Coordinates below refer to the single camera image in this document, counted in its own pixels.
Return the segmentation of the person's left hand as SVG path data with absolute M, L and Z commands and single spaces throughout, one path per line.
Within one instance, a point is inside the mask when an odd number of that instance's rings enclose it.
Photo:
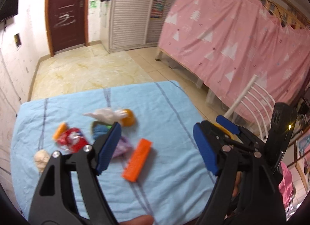
M 120 222 L 120 225 L 152 225 L 154 218 L 150 215 L 142 215 L 134 219 Z

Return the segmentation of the person's right hand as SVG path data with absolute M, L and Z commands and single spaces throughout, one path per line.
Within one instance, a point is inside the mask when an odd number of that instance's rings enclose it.
M 232 193 L 233 198 L 235 198 L 239 194 L 239 186 L 241 183 L 241 179 L 242 179 L 242 172 L 237 172 L 235 183 L 234 183 L 234 189 Z

